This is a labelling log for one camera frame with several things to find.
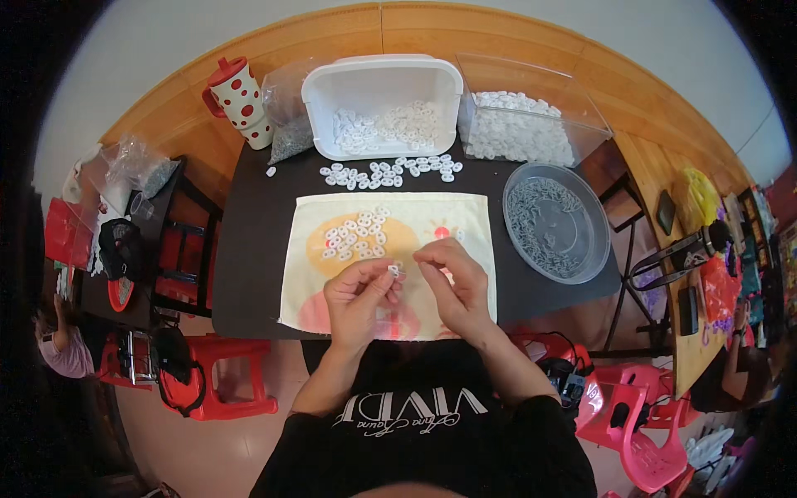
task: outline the round clear plastic container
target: round clear plastic container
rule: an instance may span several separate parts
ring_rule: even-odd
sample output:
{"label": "round clear plastic container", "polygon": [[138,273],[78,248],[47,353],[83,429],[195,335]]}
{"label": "round clear plastic container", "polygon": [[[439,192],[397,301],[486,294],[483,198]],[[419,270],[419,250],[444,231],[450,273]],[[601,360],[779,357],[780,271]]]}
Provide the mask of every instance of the round clear plastic container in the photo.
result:
{"label": "round clear plastic container", "polygon": [[[520,243],[520,235],[512,229],[512,219],[507,212],[508,196],[519,185],[534,178],[549,178],[569,189],[583,204],[583,209],[571,213],[563,212],[559,203],[540,200],[539,221],[534,225],[533,236],[541,245],[547,245],[551,251],[567,254],[578,262],[573,273],[563,278],[549,272],[535,263],[532,255],[527,253]],[[536,271],[561,284],[583,284],[595,278],[603,269],[609,258],[609,221],[603,211],[598,197],[589,185],[572,171],[548,164],[526,163],[517,168],[504,187],[504,221],[509,238],[520,256]]]}

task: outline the red lid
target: red lid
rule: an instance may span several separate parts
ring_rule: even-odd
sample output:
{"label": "red lid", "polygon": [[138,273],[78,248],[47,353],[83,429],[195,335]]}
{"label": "red lid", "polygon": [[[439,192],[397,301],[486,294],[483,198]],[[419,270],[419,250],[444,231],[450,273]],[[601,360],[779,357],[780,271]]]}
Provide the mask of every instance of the red lid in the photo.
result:
{"label": "red lid", "polygon": [[245,65],[246,57],[238,57],[230,62],[227,62],[227,59],[222,57],[218,60],[218,69],[207,79],[207,84],[212,87],[220,85],[238,74],[241,69],[244,69]]}

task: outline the white plastic tub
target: white plastic tub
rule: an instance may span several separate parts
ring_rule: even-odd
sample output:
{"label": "white plastic tub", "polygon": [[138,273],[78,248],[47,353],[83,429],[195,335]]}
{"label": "white plastic tub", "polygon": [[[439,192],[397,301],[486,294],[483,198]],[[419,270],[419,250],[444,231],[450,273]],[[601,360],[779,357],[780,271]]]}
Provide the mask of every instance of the white plastic tub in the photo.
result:
{"label": "white plastic tub", "polygon": [[[320,66],[304,79],[301,95],[318,152],[328,159],[348,161],[444,153],[457,135],[462,88],[462,76],[448,61],[422,54],[385,54],[347,57]],[[432,147],[413,151],[407,143],[378,137],[373,142],[378,150],[352,155],[335,143],[333,116],[338,109],[384,116],[415,101],[427,103],[437,116]]]}

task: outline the plastic cup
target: plastic cup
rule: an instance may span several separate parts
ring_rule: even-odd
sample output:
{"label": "plastic cup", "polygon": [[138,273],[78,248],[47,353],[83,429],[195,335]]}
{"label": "plastic cup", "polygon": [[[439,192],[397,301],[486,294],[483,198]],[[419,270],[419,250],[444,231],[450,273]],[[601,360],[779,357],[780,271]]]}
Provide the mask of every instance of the plastic cup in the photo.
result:
{"label": "plastic cup", "polygon": [[155,212],[155,207],[149,202],[142,192],[139,192],[133,198],[130,205],[130,214],[140,216],[145,220],[152,218],[152,213]]}

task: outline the red plastic bag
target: red plastic bag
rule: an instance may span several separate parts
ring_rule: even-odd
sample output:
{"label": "red plastic bag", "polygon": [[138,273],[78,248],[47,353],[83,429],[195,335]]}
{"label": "red plastic bag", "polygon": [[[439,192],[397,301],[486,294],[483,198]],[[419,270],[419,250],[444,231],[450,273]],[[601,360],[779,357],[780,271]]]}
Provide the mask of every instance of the red plastic bag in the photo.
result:
{"label": "red plastic bag", "polygon": [[736,300],[742,290],[738,278],[728,275],[725,262],[718,255],[700,267],[705,296],[705,314],[709,322],[733,317]]}
{"label": "red plastic bag", "polygon": [[50,201],[45,223],[45,256],[85,270],[93,234],[63,199]]}

